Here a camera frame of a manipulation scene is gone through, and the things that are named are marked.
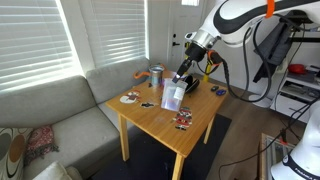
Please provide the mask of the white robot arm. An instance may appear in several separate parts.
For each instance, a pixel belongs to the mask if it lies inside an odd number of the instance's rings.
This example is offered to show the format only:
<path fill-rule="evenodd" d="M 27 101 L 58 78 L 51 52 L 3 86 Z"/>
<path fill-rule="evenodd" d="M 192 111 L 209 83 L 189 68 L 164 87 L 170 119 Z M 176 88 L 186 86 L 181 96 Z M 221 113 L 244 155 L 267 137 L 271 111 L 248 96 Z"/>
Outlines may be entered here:
<path fill-rule="evenodd" d="M 202 26 L 196 32 L 186 34 L 185 38 L 191 44 L 173 82 L 183 76 L 193 61 L 201 61 L 218 40 L 230 47 L 239 47 L 247 29 L 260 18 L 267 19 L 291 10 L 303 11 L 313 23 L 320 23 L 320 0 L 220 0 Z"/>

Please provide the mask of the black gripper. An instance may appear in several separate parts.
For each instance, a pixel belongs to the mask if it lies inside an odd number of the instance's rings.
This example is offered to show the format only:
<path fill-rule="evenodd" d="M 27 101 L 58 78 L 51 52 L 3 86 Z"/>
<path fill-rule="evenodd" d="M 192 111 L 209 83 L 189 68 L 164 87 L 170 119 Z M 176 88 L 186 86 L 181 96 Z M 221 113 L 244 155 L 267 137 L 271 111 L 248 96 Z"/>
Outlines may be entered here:
<path fill-rule="evenodd" d="M 197 45 L 196 43 L 191 43 L 190 46 L 185 51 L 185 54 L 187 55 L 187 59 L 184 60 L 179 67 L 176 75 L 172 79 L 174 83 L 177 83 L 178 80 L 183 76 L 183 74 L 190 68 L 193 61 L 200 62 L 207 50 L 202 48 L 201 46 Z"/>

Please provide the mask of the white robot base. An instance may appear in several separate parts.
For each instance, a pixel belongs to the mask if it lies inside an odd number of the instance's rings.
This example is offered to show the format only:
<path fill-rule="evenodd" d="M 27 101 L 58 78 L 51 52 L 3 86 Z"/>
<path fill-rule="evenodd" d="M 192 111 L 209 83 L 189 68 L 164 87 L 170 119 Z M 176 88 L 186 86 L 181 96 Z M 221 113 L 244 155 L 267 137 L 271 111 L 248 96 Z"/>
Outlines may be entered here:
<path fill-rule="evenodd" d="M 273 180 L 320 180 L 320 102 L 310 107 L 302 139 L 271 167 Z"/>

